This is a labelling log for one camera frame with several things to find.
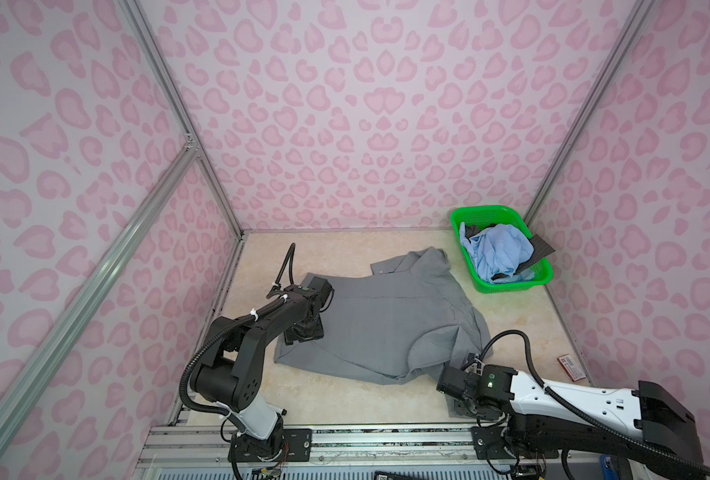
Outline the grey long sleeve shirt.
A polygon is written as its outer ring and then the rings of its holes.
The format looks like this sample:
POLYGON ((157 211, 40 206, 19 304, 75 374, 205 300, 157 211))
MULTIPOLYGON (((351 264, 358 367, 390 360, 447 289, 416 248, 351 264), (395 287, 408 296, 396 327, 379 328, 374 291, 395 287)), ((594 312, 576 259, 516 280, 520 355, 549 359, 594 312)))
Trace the grey long sleeve shirt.
POLYGON ((328 277, 334 298, 321 315, 321 339, 288 345, 274 360, 288 367, 378 385, 439 377, 481 352, 491 334, 451 272, 430 247, 372 264, 367 277, 328 277))

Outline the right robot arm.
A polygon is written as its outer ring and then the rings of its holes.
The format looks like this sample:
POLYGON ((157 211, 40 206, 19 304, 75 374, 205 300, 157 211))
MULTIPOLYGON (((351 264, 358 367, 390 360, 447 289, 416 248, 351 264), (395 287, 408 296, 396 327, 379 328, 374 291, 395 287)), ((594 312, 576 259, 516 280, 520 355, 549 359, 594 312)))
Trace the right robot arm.
POLYGON ((447 365, 437 389, 474 415, 504 415, 504 439, 521 450, 598 453, 666 479, 710 478, 695 415, 654 382, 604 389, 537 380, 494 364, 480 374, 447 365))

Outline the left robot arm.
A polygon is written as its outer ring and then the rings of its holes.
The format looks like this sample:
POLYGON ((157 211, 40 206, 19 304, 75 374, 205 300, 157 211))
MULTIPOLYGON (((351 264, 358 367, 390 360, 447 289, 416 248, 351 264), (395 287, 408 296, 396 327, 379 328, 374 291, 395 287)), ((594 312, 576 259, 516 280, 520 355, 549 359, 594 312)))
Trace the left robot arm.
POLYGON ((229 440, 231 459, 280 462, 289 456, 283 411, 260 395, 266 350, 276 338, 287 346, 323 338, 321 313, 333 295, 330 282, 314 276, 307 286, 274 292, 270 303, 247 315, 211 323, 184 367, 178 393, 189 410, 221 415, 237 427, 229 440))

